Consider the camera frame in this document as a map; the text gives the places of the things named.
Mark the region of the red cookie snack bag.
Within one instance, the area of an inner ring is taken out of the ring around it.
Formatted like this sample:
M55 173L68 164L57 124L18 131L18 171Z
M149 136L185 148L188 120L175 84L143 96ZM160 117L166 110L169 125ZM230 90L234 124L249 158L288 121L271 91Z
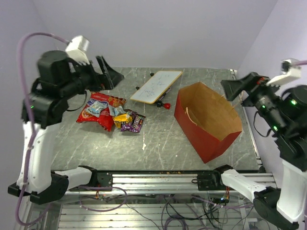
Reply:
M100 101L107 105L107 108L104 109L100 116L97 118L85 110L87 107L91 106L95 101ZM110 115L108 106L111 105L113 107L123 106L126 103L125 98L119 98L111 95L106 95L101 92L91 92L91 96L87 101L85 107L80 112L76 123L84 123L84 122L96 122L98 123L104 130L111 131L112 126L114 124L113 118Z

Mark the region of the red brown paper bag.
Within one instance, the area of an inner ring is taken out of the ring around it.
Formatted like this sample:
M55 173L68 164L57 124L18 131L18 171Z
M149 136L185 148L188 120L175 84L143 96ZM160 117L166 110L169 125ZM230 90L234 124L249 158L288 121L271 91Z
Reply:
M174 117L203 163L221 156L242 132L235 108L202 82L178 91Z

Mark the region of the yellow m&m's candy packet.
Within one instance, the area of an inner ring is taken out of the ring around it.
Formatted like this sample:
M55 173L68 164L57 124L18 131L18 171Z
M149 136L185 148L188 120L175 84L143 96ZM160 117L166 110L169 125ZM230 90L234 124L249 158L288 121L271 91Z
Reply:
M118 122L118 123L129 123L133 120L132 116L129 114L121 114L118 116L113 117L113 121L114 122Z

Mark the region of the brown m&m's candy packet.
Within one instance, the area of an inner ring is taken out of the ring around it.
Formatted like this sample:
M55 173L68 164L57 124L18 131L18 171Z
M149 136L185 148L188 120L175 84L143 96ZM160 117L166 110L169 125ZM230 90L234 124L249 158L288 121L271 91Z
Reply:
M136 114L133 123L130 127L130 131L133 133L139 133L141 131L142 125L144 123L146 116L141 114Z

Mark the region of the purple candy packet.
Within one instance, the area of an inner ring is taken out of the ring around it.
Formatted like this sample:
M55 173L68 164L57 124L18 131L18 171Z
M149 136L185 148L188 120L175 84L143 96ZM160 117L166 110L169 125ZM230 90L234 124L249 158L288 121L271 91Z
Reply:
M133 133L138 133L139 130L133 126L134 125L134 122L122 122L121 123L121 128L120 128L120 131L123 132L123 131L130 131L130 132L133 132Z

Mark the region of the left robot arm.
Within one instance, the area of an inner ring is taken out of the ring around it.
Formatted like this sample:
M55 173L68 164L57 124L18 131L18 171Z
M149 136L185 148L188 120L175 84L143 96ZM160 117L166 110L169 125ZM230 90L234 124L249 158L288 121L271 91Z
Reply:
M64 51L44 53L37 62L39 77L23 101L24 153L19 179L8 187L8 193L28 196L42 205L60 200L75 187L93 190L98 171L80 165L66 171L51 169L55 137L68 101L87 90L99 92L114 89L124 76L112 69L103 57L97 57L101 73L91 63L79 64Z

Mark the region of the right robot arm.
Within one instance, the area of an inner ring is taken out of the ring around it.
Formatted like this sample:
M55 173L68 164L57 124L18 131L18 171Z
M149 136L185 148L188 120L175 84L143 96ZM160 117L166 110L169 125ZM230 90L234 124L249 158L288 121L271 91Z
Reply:
M278 96L279 84L255 72L239 80L223 80L221 85L228 101L246 92L242 105L255 107L269 125L282 159L283 183L280 189L264 186L224 165L213 171L212 186L236 190L276 227L298 229L304 221L307 198L307 87L298 85Z

